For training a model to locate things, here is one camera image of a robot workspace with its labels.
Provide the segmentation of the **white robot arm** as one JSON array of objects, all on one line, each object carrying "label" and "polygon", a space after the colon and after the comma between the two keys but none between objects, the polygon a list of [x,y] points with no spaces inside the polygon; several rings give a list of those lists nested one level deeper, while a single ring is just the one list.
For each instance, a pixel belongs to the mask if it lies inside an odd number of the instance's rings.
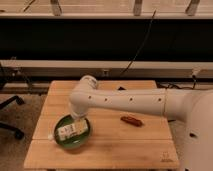
[{"label": "white robot arm", "polygon": [[105,108],[170,117],[186,123],[178,171],[213,171],[213,90],[100,90],[83,76],[69,96],[71,115],[82,118],[89,108]]}]

